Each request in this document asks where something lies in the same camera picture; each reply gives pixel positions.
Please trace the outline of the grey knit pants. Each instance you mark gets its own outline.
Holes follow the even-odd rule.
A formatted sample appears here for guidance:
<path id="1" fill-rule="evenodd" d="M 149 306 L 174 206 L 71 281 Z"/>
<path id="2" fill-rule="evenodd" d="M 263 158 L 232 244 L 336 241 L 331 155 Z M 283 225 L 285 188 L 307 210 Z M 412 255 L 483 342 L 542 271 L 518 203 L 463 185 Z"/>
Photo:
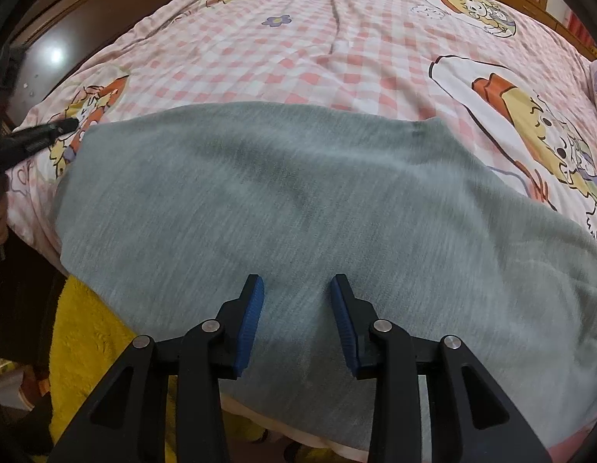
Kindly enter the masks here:
<path id="1" fill-rule="evenodd" d="M 221 389 L 299 432 L 369 446 L 374 387 L 344 364 L 338 274 L 411 335 L 459 336 L 544 445 L 597 416 L 597 242 L 438 119 L 226 103 L 98 124 L 52 220 L 66 271 L 154 339 L 261 276 L 253 356 Z"/>

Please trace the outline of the yellow fluffy garment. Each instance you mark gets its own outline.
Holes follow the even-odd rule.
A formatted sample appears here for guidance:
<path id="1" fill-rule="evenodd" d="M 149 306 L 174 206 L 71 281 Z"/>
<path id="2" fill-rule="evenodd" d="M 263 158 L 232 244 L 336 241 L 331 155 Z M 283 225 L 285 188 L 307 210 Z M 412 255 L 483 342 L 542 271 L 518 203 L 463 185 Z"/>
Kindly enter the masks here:
<path id="1" fill-rule="evenodd" d="M 135 337 L 86 284 L 71 276 L 58 299 L 50 351 L 52 440 L 57 442 L 100 379 Z M 311 447 L 283 429 L 221 396 L 226 436 L 235 460 L 338 462 L 328 447 Z"/>

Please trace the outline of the dark wooden headboard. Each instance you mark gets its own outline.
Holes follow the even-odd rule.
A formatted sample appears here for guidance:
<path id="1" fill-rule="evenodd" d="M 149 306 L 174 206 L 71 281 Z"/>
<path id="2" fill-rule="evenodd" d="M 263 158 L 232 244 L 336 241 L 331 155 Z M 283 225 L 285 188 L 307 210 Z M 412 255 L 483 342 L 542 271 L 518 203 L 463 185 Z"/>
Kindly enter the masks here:
<path id="1" fill-rule="evenodd" d="M 20 124 L 90 56 L 171 0 L 36 0 L 9 42 L 25 48 L 7 109 L 7 124 Z"/>

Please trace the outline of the pink checkered cartoon duvet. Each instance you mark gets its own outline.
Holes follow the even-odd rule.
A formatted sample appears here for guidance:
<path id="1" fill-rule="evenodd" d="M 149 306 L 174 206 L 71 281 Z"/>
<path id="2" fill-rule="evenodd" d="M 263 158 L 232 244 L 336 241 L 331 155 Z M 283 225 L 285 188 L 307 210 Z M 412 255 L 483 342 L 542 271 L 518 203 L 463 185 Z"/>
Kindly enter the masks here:
<path id="1" fill-rule="evenodd" d="M 9 171 L 8 225 L 55 267 L 57 187 L 89 128 L 182 106 L 278 103 L 438 119 L 513 189 L 597 242 L 589 65 L 493 0 L 173 0 L 35 106 L 78 130 Z"/>

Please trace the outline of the cream and red curtain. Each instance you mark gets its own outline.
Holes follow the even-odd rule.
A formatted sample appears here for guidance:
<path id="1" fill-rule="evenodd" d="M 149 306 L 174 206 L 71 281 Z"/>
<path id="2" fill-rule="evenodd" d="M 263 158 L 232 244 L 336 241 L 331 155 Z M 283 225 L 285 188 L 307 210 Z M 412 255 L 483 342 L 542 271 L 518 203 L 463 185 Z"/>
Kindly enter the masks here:
<path id="1" fill-rule="evenodd" d="M 591 38 L 589 31 L 564 0 L 547 0 L 546 11 L 584 46 L 588 48 L 594 46 L 594 39 Z"/>

